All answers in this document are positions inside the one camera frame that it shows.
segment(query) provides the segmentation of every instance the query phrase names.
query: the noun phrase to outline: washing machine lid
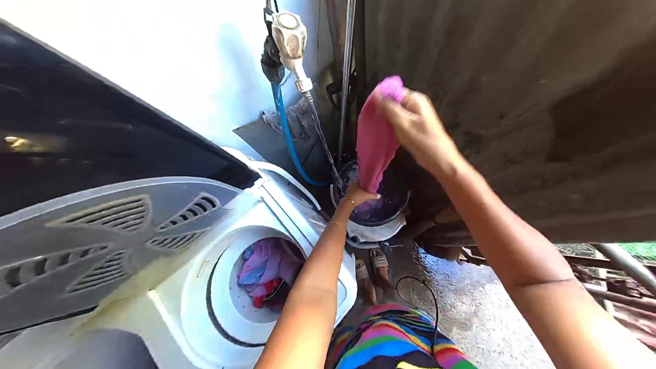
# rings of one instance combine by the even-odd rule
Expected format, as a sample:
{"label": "washing machine lid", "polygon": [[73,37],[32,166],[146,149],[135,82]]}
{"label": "washing machine lid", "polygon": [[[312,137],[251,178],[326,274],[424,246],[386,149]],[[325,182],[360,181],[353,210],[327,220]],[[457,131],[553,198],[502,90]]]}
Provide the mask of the washing machine lid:
{"label": "washing machine lid", "polygon": [[212,142],[2,20],[0,111],[0,216],[135,179],[204,177],[243,190],[259,178]]}
{"label": "washing machine lid", "polygon": [[260,178],[2,20],[0,111],[0,335],[90,311]]}

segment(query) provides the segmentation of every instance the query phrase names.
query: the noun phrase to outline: blue hose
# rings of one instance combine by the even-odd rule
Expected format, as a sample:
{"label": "blue hose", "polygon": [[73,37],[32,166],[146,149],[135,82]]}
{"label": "blue hose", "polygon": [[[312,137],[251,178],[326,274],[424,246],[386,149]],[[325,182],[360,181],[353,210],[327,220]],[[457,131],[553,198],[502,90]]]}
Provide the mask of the blue hose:
{"label": "blue hose", "polygon": [[283,103],[283,92],[280,89],[279,83],[271,83],[271,90],[274,92],[274,102],[276,104],[276,110],[280,114],[280,121],[283,125],[283,131],[285,132],[285,141],[287,141],[287,147],[289,148],[289,153],[291,154],[291,159],[294,161],[294,166],[296,166],[297,171],[300,173],[300,176],[303,179],[310,183],[313,186],[327,186],[327,183],[324,182],[315,182],[311,180],[303,167],[300,165],[300,160],[298,160],[298,155],[296,154],[296,149],[294,148],[294,142],[291,140],[291,134],[289,132],[289,124],[287,123],[287,115],[285,114],[285,104]]}

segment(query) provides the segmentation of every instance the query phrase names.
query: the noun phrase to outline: green grass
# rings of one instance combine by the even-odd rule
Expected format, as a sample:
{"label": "green grass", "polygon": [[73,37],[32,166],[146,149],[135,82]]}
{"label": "green grass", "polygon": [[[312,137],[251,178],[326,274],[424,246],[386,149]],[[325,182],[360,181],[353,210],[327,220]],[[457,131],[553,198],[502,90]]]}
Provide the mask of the green grass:
{"label": "green grass", "polygon": [[656,261],[656,242],[636,242],[619,245],[636,259],[642,261]]}

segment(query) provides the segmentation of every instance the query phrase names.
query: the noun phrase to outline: vent slots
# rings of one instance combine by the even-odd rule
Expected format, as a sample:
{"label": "vent slots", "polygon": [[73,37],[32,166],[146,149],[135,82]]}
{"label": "vent slots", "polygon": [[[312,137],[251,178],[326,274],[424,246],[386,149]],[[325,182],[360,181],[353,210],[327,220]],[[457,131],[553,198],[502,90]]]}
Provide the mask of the vent slots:
{"label": "vent slots", "polygon": [[174,234],[171,236],[160,236],[152,238],[146,242],[146,246],[155,250],[163,251],[182,251],[193,244],[198,238],[203,236],[207,229],[187,232],[182,234]]}
{"label": "vent slots", "polygon": [[151,208],[148,195],[140,195],[92,207],[50,222],[47,226],[96,227],[136,232],[150,222]]}
{"label": "vent slots", "polygon": [[100,264],[87,272],[73,286],[68,288],[68,293],[80,292],[113,282],[127,276],[124,262],[127,252],[117,251],[105,258]]}
{"label": "vent slots", "polygon": [[220,206],[220,202],[214,196],[206,193],[201,193],[187,206],[185,206],[184,209],[180,210],[176,215],[160,224],[157,230],[161,232],[162,230],[167,230],[193,221],[198,217],[209,214],[215,209],[218,209]]}
{"label": "vent slots", "polygon": [[48,259],[45,257],[36,263],[34,263],[34,275],[42,276],[45,274],[45,263],[48,262]]}
{"label": "vent slots", "polygon": [[20,273],[20,265],[9,268],[9,270],[5,274],[5,282],[9,287],[16,288],[22,284],[20,281],[20,277],[18,276],[19,273]]}
{"label": "vent slots", "polygon": [[74,250],[60,251],[50,255],[45,255],[35,259],[28,259],[14,265],[9,265],[0,269],[0,284],[5,283],[4,286],[0,285],[0,297],[11,293],[16,288],[24,288],[29,286],[32,282],[39,280],[42,276],[49,275],[54,271],[59,271],[67,265],[75,264],[76,262],[88,259],[99,253],[107,252],[111,244],[99,244],[93,246],[86,246]]}
{"label": "vent slots", "polygon": [[[133,200],[133,201],[130,201],[130,202],[125,202],[125,203],[123,203],[122,205],[123,205],[123,206],[127,206],[127,205],[131,205],[131,204],[136,204],[136,203],[141,202],[141,201],[143,201],[143,199],[137,199],[137,200]],[[108,207],[105,207],[105,208],[102,208],[102,209],[99,209],[99,210],[96,210],[96,211],[92,211],[92,212],[90,212],[90,213],[83,213],[83,214],[81,214],[80,216],[75,217],[75,218],[68,219],[68,220],[66,220],[65,222],[66,222],[66,223],[75,223],[75,222],[80,221],[80,220],[82,220],[82,219],[84,219],[84,218],[86,218],[86,217],[91,217],[91,216],[93,216],[93,215],[96,215],[96,214],[102,213],[103,211],[108,211],[108,210],[115,209],[115,208],[118,207],[118,206],[121,206],[121,205],[112,205],[112,206],[108,206]]]}

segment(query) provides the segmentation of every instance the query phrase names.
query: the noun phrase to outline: white wall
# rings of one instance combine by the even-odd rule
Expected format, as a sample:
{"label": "white wall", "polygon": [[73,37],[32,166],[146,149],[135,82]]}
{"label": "white wall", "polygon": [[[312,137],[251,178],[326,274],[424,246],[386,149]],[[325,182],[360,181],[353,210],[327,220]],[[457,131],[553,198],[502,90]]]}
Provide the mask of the white wall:
{"label": "white wall", "polygon": [[[304,67],[310,77],[332,59],[322,1],[278,1],[308,28]],[[260,67],[264,3],[2,0],[0,17],[213,142],[253,155],[232,130],[274,109]],[[283,86],[286,103],[300,98],[293,82]]]}

